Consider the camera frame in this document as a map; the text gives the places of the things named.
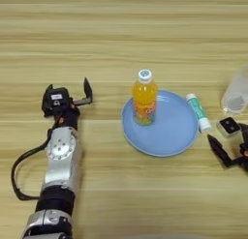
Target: orange juice bottle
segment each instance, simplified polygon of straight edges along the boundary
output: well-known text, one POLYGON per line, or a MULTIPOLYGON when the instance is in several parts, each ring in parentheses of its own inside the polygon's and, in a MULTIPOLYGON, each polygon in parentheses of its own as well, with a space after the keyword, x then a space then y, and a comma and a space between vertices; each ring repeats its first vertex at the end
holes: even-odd
POLYGON ((139 80, 133 87, 135 120, 144 126, 155 120, 158 87, 152 80, 152 72, 141 70, 139 80))

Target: black object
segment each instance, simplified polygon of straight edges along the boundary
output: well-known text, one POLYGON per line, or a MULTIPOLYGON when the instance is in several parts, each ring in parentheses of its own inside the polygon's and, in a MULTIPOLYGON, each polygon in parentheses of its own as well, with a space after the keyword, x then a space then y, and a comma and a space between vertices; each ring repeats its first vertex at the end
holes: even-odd
POLYGON ((73 214, 75 194, 61 186, 45 188, 37 202, 36 212, 42 210, 59 210, 70 216, 73 214))
POLYGON ((224 167, 239 165, 246 172, 248 172, 248 126, 245 124, 239 124, 239 128, 242 131, 244 142, 240 144, 241 157, 238 157, 234 160, 229 157, 228 153, 223 149, 222 144, 214 136, 209 134, 207 137, 212 151, 221 161, 224 167))
POLYGON ((221 120, 218 129, 224 137, 229 137, 240 131, 240 127, 231 117, 221 120))
POLYGON ((48 130, 46 141, 43 144, 25 152, 20 157, 18 157, 18 159, 13 164, 11 180, 12 180, 13 190, 18 199, 20 200, 39 199, 38 196, 31 196, 24 194, 17 187, 16 168, 25 159, 37 154, 42 150, 45 150, 48 142, 50 141, 52 131, 55 128, 63 127, 63 126, 70 126, 75 129, 78 128, 78 117, 80 113, 77 106, 87 105, 93 102, 92 89, 90 87, 87 78, 84 79, 83 84, 84 84, 84 93, 86 95, 86 98, 82 98, 81 100, 78 101, 74 101, 73 98, 70 97, 68 90, 64 87, 53 89, 53 86, 50 84, 49 87, 46 89, 43 96, 42 110, 44 112, 45 117, 50 117, 50 116, 54 117, 54 124, 51 127, 51 129, 48 130))

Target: tube cap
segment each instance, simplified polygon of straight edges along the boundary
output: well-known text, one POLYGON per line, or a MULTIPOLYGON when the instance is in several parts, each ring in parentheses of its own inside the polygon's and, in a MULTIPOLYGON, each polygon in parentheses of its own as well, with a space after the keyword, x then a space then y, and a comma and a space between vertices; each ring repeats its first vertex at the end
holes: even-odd
POLYGON ((196 96, 195 94, 188 94, 188 95, 185 97, 185 99, 186 99, 187 102, 190 101, 190 100, 193 99, 193 98, 197 98, 197 96, 196 96))
POLYGON ((143 84, 147 84, 149 82, 151 82, 152 80, 152 72, 149 70, 141 70, 139 71, 139 82, 143 83, 143 84))
POLYGON ((199 129, 202 134, 208 133, 212 129, 212 126, 207 118, 202 118, 199 120, 199 129))

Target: light blue plate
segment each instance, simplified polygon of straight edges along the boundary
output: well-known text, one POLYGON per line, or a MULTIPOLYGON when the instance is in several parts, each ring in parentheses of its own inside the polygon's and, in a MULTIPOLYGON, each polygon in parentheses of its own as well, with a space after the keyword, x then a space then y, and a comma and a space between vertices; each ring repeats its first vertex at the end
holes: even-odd
POLYGON ((159 91, 155 122, 141 126, 134 120, 133 99, 122 110, 127 140, 141 152, 155 157, 182 153, 196 140, 199 123, 194 110, 180 96, 159 91))

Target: wooden table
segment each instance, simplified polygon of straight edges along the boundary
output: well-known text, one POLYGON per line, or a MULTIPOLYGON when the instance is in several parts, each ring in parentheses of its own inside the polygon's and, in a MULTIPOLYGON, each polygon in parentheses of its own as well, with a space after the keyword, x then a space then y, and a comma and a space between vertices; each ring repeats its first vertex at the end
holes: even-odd
MULTIPOLYGON (((46 87, 82 96, 85 76, 95 103, 82 109, 83 178, 76 239, 248 238, 248 177, 224 170, 200 134, 187 152, 154 159, 132 148, 120 123, 139 69, 161 89, 196 93, 224 140, 220 99, 248 57, 248 0, 0 0, 0 234, 19 238, 35 202, 18 201, 14 160, 46 137, 46 87)), ((238 116, 248 122, 247 112, 238 116)), ((47 157, 28 160, 18 184, 41 188, 47 157)))

